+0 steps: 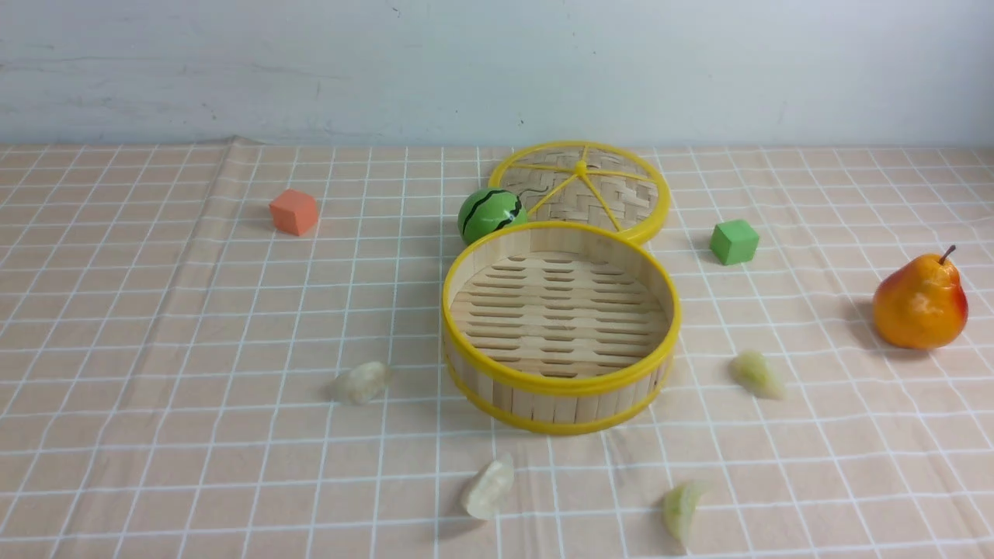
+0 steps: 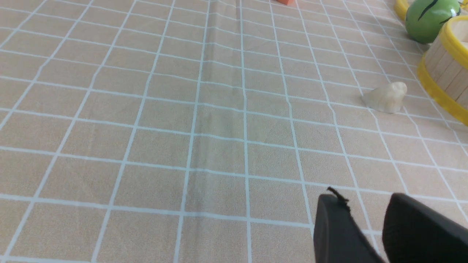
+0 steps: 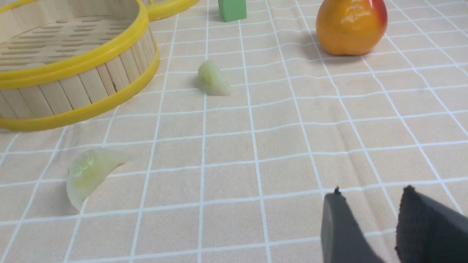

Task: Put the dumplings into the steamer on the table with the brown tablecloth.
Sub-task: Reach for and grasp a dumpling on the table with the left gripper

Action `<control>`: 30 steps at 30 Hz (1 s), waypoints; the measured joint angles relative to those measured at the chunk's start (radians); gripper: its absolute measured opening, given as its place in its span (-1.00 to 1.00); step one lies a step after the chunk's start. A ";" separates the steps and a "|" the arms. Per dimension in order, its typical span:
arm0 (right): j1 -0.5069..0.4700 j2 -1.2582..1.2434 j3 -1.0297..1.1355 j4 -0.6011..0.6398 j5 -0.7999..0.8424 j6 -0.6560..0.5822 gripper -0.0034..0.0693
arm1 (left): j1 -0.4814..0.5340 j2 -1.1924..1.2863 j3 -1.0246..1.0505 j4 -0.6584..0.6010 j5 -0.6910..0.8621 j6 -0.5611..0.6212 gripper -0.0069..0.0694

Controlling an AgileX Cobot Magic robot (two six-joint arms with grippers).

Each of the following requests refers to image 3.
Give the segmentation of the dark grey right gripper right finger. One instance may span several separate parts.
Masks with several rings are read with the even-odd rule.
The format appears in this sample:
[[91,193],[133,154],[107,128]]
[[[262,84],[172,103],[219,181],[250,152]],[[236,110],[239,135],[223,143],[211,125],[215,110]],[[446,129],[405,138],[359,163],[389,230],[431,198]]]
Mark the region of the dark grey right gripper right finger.
[[396,253],[401,263],[466,263],[468,218],[408,185],[400,201]]

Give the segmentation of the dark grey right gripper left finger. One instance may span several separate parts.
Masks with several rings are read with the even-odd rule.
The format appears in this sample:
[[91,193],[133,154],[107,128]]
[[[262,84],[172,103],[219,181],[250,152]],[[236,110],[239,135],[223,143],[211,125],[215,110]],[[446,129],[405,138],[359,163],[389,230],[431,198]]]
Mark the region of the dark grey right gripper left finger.
[[339,187],[323,200],[321,251],[325,263],[383,263],[361,231]]

